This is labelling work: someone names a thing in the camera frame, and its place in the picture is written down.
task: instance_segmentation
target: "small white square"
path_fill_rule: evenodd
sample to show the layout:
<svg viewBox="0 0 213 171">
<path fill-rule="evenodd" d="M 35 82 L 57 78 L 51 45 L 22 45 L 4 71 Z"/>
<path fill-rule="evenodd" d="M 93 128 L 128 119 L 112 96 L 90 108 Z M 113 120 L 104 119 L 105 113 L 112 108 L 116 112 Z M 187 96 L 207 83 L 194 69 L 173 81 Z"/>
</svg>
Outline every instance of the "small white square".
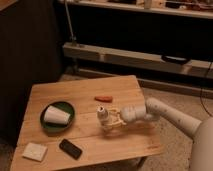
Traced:
<svg viewBox="0 0 213 171">
<path fill-rule="evenodd" d="M 23 157 L 42 161 L 47 152 L 47 147 L 40 144 L 28 143 L 22 154 Z"/>
</svg>

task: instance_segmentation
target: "wire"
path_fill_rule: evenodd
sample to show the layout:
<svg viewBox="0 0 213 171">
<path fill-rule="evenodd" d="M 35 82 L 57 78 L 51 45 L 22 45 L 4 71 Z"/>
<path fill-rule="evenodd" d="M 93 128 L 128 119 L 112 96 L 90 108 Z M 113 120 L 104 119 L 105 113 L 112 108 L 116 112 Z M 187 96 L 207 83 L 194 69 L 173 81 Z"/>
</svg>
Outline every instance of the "wire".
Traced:
<svg viewBox="0 0 213 171">
<path fill-rule="evenodd" d="M 200 102 L 201 102 L 201 105 L 202 105 L 203 109 L 206 111 L 206 113 L 209 116 L 212 117 L 213 114 L 211 112 L 209 112 L 209 110 L 206 108 L 206 106 L 205 106 L 205 104 L 203 102 L 203 87 L 204 87 L 204 84 L 206 82 L 206 78 L 207 78 L 207 76 L 209 74 L 209 71 L 210 71 L 211 67 L 212 67 L 212 62 L 210 62 L 209 67 L 207 68 L 207 70 L 206 70 L 206 72 L 205 72 L 205 74 L 203 76 L 203 83 L 202 83 L 201 88 L 200 88 Z"/>
</svg>

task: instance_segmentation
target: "table leg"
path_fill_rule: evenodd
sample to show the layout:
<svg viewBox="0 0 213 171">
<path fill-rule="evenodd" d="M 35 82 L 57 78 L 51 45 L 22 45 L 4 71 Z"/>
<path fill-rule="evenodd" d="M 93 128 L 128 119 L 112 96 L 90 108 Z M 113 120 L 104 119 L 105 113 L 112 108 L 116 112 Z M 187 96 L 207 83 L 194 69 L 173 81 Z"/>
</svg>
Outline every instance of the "table leg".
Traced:
<svg viewBox="0 0 213 171">
<path fill-rule="evenodd" d="M 138 168 L 138 169 L 140 169 L 140 168 L 143 166 L 143 164 L 144 164 L 144 162 L 146 161 L 146 159 L 147 159 L 147 157 L 141 157 L 141 158 L 140 158 L 140 161 L 139 161 L 138 164 L 137 164 L 137 168 Z"/>
</svg>

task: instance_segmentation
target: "orange object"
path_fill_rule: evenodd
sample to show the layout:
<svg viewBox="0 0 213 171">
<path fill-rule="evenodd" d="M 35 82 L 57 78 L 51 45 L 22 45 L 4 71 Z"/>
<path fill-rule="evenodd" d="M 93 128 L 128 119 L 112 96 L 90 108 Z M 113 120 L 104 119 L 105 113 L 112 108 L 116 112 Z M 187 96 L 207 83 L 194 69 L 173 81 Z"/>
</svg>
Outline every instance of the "orange object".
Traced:
<svg viewBox="0 0 213 171">
<path fill-rule="evenodd" d="M 100 102 L 111 103 L 113 100 L 113 97 L 112 96 L 95 96 L 95 100 Z"/>
</svg>

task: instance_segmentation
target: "dark wall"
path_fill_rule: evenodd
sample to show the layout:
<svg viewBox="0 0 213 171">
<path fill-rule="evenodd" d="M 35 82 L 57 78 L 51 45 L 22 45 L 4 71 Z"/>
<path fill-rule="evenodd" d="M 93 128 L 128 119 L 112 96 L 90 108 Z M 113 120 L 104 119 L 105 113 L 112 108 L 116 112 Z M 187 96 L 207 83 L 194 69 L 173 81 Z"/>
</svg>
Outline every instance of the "dark wall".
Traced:
<svg viewBox="0 0 213 171">
<path fill-rule="evenodd" d="M 32 84 L 56 81 L 61 44 L 51 0 L 0 12 L 0 138 L 16 144 Z"/>
</svg>

